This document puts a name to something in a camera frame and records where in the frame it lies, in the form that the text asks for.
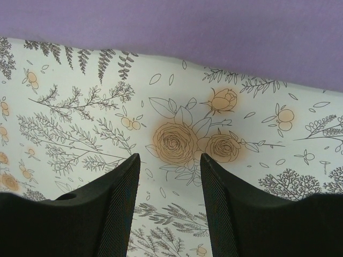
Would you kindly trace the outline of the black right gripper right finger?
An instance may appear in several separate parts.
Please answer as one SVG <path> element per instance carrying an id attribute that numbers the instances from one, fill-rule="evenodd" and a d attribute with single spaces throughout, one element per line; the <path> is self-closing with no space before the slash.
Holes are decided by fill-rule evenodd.
<path id="1" fill-rule="evenodd" d="M 342 195 L 286 200 L 207 154 L 200 171 L 213 256 L 342 256 Z"/>

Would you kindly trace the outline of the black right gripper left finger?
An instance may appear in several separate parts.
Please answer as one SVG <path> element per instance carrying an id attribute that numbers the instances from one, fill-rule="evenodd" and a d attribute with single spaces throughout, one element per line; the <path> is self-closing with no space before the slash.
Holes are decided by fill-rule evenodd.
<path id="1" fill-rule="evenodd" d="M 1 256 L 126 256 L 140 176 L 133 154 L 55 200 L 1 194 Z"/>

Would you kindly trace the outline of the purple t shirt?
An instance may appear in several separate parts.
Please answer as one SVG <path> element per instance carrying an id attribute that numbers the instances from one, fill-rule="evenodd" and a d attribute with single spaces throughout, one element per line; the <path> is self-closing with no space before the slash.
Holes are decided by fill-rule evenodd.
<path id="1" fill-rule="evenodd" d="M 1 35 L 342 91 L 342 1 L 1 1 Z"/>

